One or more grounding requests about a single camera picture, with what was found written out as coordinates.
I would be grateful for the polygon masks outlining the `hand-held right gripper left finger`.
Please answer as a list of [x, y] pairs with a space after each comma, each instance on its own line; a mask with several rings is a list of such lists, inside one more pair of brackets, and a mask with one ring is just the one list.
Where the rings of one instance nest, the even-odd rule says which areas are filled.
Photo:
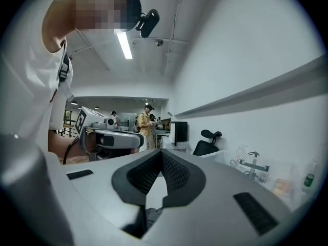
[[64, 167], [69, 174], [90, 170], [90, 175], [71, 180], [73, 187], [111, 225], [111, 232], [138, 239], [162, 238], [152, 220], [159, 215], [147, 213], [148, 198], [155, 198], [156, 209], [161, 207], [160, 168], [159, 150]]

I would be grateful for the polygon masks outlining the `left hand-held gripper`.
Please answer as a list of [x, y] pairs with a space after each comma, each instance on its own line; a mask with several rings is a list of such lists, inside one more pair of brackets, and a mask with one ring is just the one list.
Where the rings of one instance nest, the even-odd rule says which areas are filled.
[[91, 161], [129, 155], [144, 144], [142, 135], [120, 131], [114, 120], [86, 107], [81, 107], [75, 129], [79, 146]]

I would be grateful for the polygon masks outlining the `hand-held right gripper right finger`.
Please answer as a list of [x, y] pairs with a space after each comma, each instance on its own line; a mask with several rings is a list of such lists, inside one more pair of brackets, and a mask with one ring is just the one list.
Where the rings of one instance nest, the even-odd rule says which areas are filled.
[[206, 177], [187, 206], [163, 209], [143, 235], [149, 245], [275, 245], [289, 208], [240, 171], [191, 154], [166, 151], [199, 167]]

